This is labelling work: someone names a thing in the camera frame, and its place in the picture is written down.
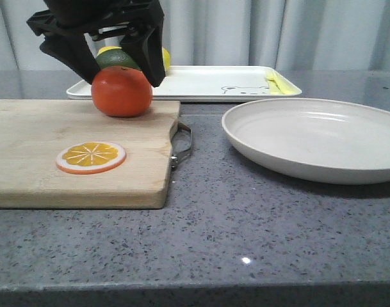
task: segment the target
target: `orange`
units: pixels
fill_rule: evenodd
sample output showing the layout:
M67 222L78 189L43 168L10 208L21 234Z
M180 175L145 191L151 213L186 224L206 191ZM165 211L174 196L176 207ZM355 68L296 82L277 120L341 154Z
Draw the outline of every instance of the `orange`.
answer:
M125 150L111 142L86 142L64 149L56 165L71 174L94 174L109 171L126 159Z
M130 117L145 112L152 102L152 86L140 70L110 66L93 79L92 100L109 116Z

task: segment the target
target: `cutting board handle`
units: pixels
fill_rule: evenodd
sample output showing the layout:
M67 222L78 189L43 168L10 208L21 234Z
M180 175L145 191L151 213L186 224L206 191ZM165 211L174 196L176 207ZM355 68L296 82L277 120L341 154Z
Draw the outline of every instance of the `cutting board handle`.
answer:
M172 151L172 156L170 157L171 163L170 165L172 166L172 169L176 169L177 166L185 160L187 157L190 156L192 145L193 145L193 134L192 130L190 129L189 126L184 124L183 122L178 122L177 123L177 133L178 132L184 132L186 131L189 134L190 140L189 143L184 147L184 149L180 151L176 151L173 149Z

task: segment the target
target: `black robotic claw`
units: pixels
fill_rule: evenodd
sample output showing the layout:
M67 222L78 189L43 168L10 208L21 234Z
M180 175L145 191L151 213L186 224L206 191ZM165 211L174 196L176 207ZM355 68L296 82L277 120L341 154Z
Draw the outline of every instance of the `black robotic claw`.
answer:
M45 41L41 51L92 83L100 68L85 40L123 35L120 46L153 86L165 78L162 55L163 10L158 0L44 0L49 10L27 24Z

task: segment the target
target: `white curtain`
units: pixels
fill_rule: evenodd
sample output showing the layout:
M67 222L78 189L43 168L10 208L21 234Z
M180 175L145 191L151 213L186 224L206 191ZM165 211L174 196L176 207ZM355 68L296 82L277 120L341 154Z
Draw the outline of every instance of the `white curtain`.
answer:
M173 65L390 71L390 0L160 0ZM0 70L66 70L26 20L42 0L0 0ZM96 52L117 39L92 42Z

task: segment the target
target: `yellow lemon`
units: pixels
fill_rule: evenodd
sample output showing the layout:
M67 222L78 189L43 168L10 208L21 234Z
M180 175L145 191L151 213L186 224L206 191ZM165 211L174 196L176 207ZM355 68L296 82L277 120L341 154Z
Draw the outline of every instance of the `yellow lemon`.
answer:
M168 71L170 68L170 53L163 47L162 47L162 53L163 53L163 65L165 66L165 71Z
M111 50L111 49L121 49L121 47L119 46L105 46L105 47L102 47L101 49L99 49L98 53L97 53L97 56L100 55L101 53L107 51L107 50Z

